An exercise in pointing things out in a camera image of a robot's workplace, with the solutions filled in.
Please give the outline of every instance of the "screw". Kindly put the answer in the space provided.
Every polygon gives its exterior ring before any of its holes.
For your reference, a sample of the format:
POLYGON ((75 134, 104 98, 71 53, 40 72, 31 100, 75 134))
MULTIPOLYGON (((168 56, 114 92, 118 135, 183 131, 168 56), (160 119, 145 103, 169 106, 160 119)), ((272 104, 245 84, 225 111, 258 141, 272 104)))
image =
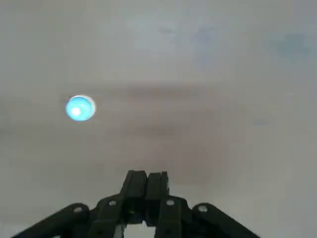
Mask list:
POLYGON ((167 204, 168 206, 173 206, 175 203, 174 203, 173 200, 167 200, 166 204, 167 204))
POLYGON ((114 206, 115 204, 117 204, 116 201, 110 201, 110 202, 109 202, 109 205, 110 205, 110 206, 114 206))
POLYGON ((201 206, 198 207, 198 210, 199 210, 200 212, 207 212, 207 211, 208 211, 208 208, 207 208, 205 205, 201 205, 201 206))
POLYGON ((78 212, 81 212, 81 211, 83 211, 83 209, 82 209, 81 207, 76 207, 76 208, 74 209, 74 212, 75 212, 75 213, 78 213, 78 212))

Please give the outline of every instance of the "blue led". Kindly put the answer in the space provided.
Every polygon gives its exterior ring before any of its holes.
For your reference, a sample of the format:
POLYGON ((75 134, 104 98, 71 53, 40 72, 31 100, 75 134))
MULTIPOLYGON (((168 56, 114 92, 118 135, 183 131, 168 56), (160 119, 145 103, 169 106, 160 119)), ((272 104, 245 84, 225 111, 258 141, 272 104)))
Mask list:
POLYGON ((89 120, 95 110, 94 100, 84 95, 72 97, 66 104, 66 114, 75 121, 89 120))

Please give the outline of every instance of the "mechanical arm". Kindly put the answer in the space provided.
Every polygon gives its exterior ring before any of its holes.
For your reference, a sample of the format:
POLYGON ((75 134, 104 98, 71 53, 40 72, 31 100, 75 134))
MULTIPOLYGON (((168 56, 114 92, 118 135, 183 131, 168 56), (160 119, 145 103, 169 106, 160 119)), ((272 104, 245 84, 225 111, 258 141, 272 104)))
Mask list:
POLYGON ((169 195, 167 172, 129 171, 121 192, 92 210, 74 203, 12 238, 123 238, 128 224, 156 227, 155 238, 259 238, 209 203, 190 209, 169 195))

